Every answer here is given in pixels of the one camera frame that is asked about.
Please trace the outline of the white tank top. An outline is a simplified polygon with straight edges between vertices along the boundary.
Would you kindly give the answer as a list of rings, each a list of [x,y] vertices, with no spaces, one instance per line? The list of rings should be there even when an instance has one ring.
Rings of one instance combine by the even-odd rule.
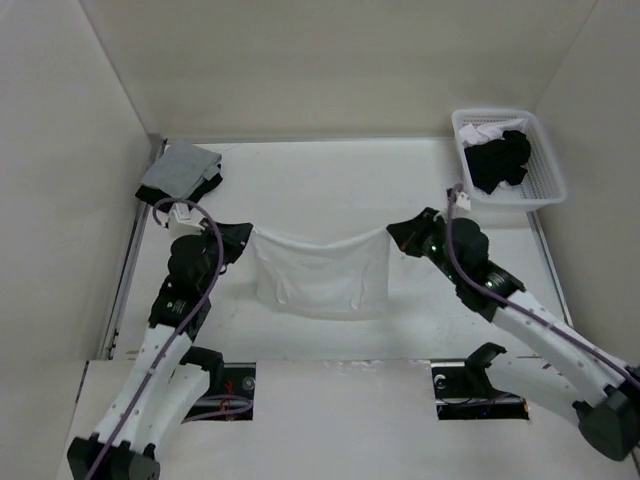
[[[250,243],[256,294],[271,307],[342,320],[374,315],[387,305],[390,236],[383,227],[324,245],[256,227]]]

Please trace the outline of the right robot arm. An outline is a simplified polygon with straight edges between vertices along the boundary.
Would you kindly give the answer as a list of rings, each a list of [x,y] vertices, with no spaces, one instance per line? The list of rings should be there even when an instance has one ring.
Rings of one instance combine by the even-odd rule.
[[[426,208],[386,230],[401,252],[429,259],[465,307],[533,351],[517,358],[495,343],[478,347],[463,373],[471,393],[503,391],[531,400],[576,426],[613,461],[638,447],[638,367],[587,341],[492,262],[489,240],[475,221]]]

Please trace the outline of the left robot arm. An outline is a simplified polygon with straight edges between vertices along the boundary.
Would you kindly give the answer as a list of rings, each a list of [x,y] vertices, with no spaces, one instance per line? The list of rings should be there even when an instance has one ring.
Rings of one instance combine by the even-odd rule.
[[[213,283],[244,253],[252,230],[250,223],[203,223],[173,241],[127,380],[91,435],[74,438],[67,450],[73,478],[159,478],[169,436],[201,397],[221,393],[222,354],[194,342],[211,309]]]

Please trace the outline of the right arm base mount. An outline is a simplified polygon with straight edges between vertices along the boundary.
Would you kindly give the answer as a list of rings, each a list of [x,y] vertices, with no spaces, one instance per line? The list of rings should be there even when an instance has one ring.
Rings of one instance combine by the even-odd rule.
[[[441,421],[530,419],[524,398],[476,384],[463,361],[434,362],[431,375]]]

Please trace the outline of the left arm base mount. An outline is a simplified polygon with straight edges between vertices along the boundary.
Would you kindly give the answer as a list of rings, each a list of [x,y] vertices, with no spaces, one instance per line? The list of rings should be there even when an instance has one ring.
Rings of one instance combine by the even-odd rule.
[[[256,388],[255,363],[226,363],[185,421],[251,421]]]

